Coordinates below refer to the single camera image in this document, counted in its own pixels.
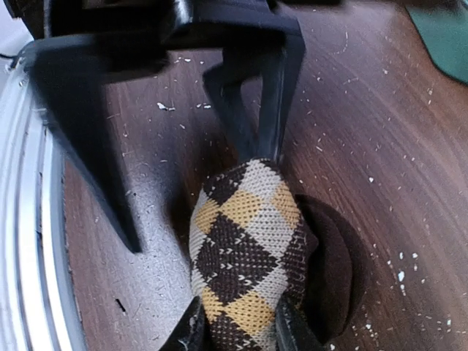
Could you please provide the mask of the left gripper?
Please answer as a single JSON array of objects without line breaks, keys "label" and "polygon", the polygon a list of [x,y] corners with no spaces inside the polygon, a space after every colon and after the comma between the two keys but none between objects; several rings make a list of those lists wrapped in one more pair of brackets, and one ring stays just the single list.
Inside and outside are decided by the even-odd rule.
[{"label": "left gripper", "polygon": [[172,50],[220,49],[227,66],[260,59],[298,76],[298,21],[273,1],[12,1],[33,42],[21,58],[37,79],[131,79],[163,70]]}]

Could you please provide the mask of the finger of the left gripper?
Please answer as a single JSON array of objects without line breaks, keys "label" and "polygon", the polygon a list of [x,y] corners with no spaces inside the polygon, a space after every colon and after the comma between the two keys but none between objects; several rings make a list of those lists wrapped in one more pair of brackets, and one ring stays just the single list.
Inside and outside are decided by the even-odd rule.
[{"label": "finger of the left gripper", "polygon": [[25,65],[35,96],[48,110],[47,128],[125,247],[142,252],[107,122],[105,84],[155,75],[167,66],[167,51],[140,36],[64,36],[28,44]]},{"label": "finger of the left gripper", "polygon": [[[240,163],[253,158],[279,161],[306,48],[301,35],[276,43],[222,49],[222,63],[203,74],[203,85],[228,141]],[[244,106],[241,87],[262,80],[259,125],[254,128]]]}]

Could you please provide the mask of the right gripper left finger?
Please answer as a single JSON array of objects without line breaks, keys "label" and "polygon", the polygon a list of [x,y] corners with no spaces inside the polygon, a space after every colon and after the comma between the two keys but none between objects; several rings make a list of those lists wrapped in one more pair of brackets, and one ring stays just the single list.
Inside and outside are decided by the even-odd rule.
[{"label": "right gripper left finger", "polygon": [[160,351],[198,351],[203,348],[205,312],[200,298],[193,298]]}]

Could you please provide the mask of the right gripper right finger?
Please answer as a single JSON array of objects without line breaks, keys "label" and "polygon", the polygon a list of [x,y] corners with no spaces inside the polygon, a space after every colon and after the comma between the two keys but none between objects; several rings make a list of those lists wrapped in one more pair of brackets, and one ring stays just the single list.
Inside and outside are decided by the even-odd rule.
[{"label": "right gripper right finger", "polygon": [[326,350],[288,298],[279,299],[275,328],[276,342],[280,351]]}]

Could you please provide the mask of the brown argyle sock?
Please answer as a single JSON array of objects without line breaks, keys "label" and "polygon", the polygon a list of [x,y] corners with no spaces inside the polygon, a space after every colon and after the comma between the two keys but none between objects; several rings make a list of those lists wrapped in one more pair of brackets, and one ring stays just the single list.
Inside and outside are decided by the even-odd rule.
[{"label": "brown argyle sock", "polygon": [[366,290],[355,228],[328,204],[294,195],[269,159],[206,179],[189,255],[192,291],[216,350],[275,350],[281,297],[326,343],[346,330]]}]

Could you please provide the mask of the green compartment tray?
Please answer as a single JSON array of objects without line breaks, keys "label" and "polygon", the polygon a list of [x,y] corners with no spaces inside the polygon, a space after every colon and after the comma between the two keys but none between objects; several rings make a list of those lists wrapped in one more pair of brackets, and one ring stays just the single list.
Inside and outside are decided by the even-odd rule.
[{"label": "green compartment tray", "polygon": [[407,11],[434,66],[467,84],[467,2],[427,10],[408,7]]}]

